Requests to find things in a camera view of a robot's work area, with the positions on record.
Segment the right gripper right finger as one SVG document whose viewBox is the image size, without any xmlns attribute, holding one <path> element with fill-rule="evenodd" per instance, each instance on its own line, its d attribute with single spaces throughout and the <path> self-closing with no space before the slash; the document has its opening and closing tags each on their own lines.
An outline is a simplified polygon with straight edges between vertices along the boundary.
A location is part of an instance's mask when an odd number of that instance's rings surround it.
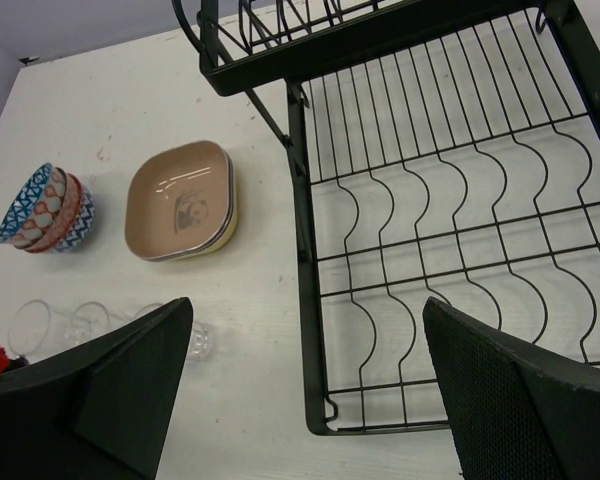
<svg viewBox="0 0 600 480">
<path fill-rule="evenodd" d="M 467 479 L 600 479 L 600 369 L 436 298 L 429 353 Z"/>
</svg>

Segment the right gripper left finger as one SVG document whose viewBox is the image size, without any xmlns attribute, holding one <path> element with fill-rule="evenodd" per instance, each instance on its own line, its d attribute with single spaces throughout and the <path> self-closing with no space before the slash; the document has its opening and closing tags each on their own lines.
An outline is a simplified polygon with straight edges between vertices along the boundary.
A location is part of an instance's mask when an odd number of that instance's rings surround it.
<svg viewBox="0 0 600 480">
<path fill-rule="evenodd" d="M 188 351 L 186 298 L 0 374 L 0 479 L 153 479 Z"/>
</svg>

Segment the clear glass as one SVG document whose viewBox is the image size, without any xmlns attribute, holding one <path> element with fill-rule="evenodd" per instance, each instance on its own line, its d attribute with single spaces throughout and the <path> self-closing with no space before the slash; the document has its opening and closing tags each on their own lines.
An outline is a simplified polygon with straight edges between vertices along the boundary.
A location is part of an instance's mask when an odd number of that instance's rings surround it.
<svg viewBox="0 0 600 480">
<path fill-rule="evenodd" d="M 214 353 L 216 333 L 208 324 L 195 321 L 192 324 L 186 360 L 201 362 L 208 360 Z"/>
<path fill-rule="evenodd" d="M 157 310 L 163 305 L 163 302 L 153 302 L 141 307 L 132 308 L 130 311 L 115 310 L 110 314 L 111 325 L 115 328 L 122 327 Z"/>
<path fill-rule="evenodd" d="M 10 350 L 33 361 L 52 355 L 52 309 L 41 299 L 22 305 L 13 315 L 8 330 Z"/>
<path fill-rule="evenodd" d="M 71 313 L 65 324 L 66 345 L 73 348 L 96 339 L 109 331 L 109 325 L 109 312 L 102 303 L 84 303 Z"/>
</svg>

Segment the blue zigzag small bowl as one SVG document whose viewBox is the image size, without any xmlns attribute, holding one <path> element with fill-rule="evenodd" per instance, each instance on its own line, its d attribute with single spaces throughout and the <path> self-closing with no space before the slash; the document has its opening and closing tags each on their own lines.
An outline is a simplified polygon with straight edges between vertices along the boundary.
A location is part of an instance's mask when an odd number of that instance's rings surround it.
<svg viewBox="0 0 600 480">
<path fill-rule="evenodd" d="M 79 213 L 65 237 L 53 248 L 56 253 L 64 253 L 79 246 L 91 230 L 95 220 L 95 202 L 88 189 L 83 190 Z"/>
</svg>

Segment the yellow square panda plate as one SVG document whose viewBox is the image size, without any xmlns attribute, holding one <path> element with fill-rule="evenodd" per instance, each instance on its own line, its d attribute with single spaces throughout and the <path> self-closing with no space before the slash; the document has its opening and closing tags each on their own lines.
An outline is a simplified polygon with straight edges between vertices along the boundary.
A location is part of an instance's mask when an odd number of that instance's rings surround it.
<svg viewBox="0 0 600 480">
<path fill-rule="evenodd" d="M 225 166 L 189 172 L 173 209 L 174 234 L 165 259 L 211 253 L 231 237 L 238 220 L 237 183 L 230 158 Z"/>
</svg>

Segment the pink patterned small bowl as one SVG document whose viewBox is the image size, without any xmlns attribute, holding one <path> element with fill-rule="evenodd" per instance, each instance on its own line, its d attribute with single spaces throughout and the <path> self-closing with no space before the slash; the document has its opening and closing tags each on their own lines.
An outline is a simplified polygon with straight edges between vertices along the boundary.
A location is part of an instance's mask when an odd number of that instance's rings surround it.
<svg viewBox="0 0 600 480">
<path fill-rule="evenodd" d="M 33 245 L 24 249 L 27 253 L 45 253 L 53 250 L 65 237 L 79 213 L 82 201 L 82 186 L 71 173 L 66 174 L 67 192 L 56 218 L 47 232 Z"/>
</svg>

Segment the white red patterned bowl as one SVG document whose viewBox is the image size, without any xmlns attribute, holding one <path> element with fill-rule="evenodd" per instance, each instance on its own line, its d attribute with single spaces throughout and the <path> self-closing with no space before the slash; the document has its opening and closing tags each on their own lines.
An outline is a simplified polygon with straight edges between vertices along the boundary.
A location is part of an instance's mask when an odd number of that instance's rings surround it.
<svg viewBox="0 0 600 480">
<path fill-rule="evenodd" d="M 40 166 L 9 206 L 0 225 L 0 244 L 25 248 L 40 240 L 58 216 L 67 191 L 66 173 Z"/>
</svg>

